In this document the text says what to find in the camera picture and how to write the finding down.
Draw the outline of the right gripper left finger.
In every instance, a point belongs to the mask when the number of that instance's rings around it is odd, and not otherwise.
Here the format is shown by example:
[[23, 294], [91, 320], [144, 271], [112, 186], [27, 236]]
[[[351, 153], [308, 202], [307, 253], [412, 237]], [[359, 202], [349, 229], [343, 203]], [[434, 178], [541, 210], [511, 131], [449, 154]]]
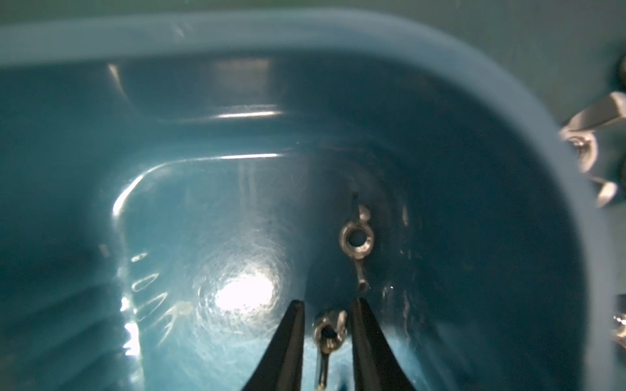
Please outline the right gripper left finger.
[[243, 390], [300, 391], [303, 376], [305, 304], [291, 301], [256, 370]]

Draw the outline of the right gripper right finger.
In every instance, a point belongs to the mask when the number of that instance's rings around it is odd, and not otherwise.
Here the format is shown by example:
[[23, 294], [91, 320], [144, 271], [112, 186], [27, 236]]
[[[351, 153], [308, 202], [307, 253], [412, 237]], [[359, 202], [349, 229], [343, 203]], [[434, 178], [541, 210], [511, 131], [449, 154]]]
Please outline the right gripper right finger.
[[355, 298], [348, 316], [355, 390], [411, 390], [368, 302]]

